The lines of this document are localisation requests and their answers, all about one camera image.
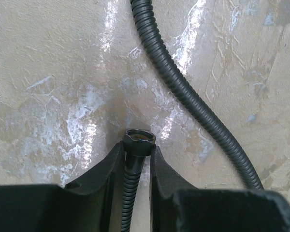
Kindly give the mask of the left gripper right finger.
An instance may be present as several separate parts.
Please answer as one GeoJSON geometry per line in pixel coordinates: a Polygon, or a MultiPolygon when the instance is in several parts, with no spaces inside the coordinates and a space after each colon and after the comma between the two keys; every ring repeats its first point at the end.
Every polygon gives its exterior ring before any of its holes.
{"type": "Polygon", "coordinates": [[[150,213],[153,232],[290,232],[290,205],[277,192],[196,188],[158,146],[150,156],[150,213]]]}

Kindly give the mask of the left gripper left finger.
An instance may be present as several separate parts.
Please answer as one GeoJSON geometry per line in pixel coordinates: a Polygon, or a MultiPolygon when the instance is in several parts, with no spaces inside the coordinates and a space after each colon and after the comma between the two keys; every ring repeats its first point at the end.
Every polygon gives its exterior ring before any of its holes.
{"type": "Polygon", "coordinates": [[[0,232],[118,232],[121,230],[124,147],[72,182],[0,186],[0,232]]]}

